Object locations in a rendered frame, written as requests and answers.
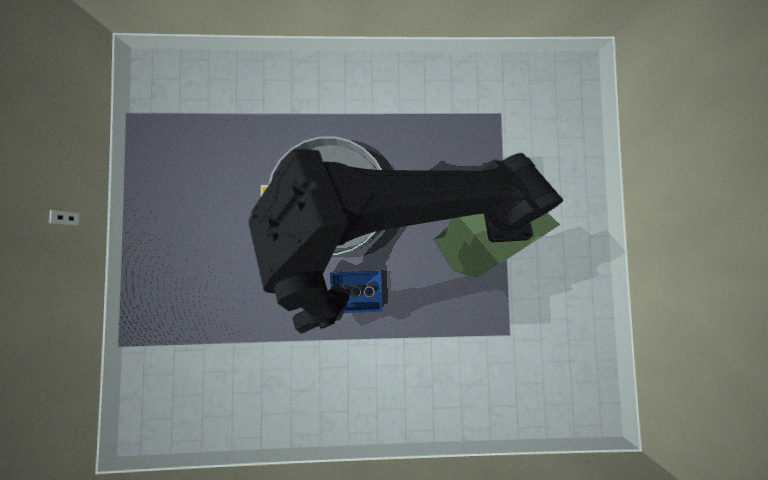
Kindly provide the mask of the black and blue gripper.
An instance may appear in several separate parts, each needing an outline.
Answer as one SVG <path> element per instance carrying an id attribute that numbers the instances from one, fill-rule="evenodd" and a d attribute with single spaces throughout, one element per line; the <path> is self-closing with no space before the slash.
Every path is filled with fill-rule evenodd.
<path id="1" fill-rule="evenodd" d="M 337 297 L 330 297 L 330 298 L 337 298 L 341 302 L 341 304 L 342 304 L 342 310 L 341 310 L 340 314 L 338 315 L 338 317 L 336 318 L 339 321 L 341 319 L 341 317 L 343 316 L 343 313 L 344 313 L 345 308 L 347 306 L 347 303 L 349 301 L 349 296 L 351 294 L 351 291 L 348 290 L 348 289 L 344 289 L 342 287 L 339 287 L 338 285 L 335 285 L 335 284 L 332 285 L 331 290 L 340 293 Z"/>

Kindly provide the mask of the blue open crate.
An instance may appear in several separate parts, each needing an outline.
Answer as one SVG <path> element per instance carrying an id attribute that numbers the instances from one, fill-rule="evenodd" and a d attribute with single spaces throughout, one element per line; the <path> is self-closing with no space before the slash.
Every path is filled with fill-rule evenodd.
<path id="1" fill-rule="evenodd" d="M 361 272 L 332 272 L 330 273 L 330 289 L 332 285 L 347 286 L 351 291 L 354 286 L 360 286 L 361 295 L 357 298 L 351 294 L 344 313 L 379 312 L 382 308 L 382 286 L 380 270 Z M 375 289 L 372 297 L 364 294 L 365 287 L 372 285 Z"/>

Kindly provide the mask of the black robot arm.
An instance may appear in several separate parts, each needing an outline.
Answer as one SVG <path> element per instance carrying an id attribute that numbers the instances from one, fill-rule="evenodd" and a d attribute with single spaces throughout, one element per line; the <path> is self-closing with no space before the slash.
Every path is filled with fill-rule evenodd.
<path id="1" fill-rule="evenodd" d="M 334 324 L 342 310 L 323 276 L 337 246 L 476 214 L 484 214 L 490 242 L 524 241 L 533 237 L 529 222 L 563 202 L 523 153 L 483 171 L 374 170 L 321 157 L 291 150 L 249 218 L 263 290 L 288 311 L 304 310 L 293 317 L 301 334 Z"/>

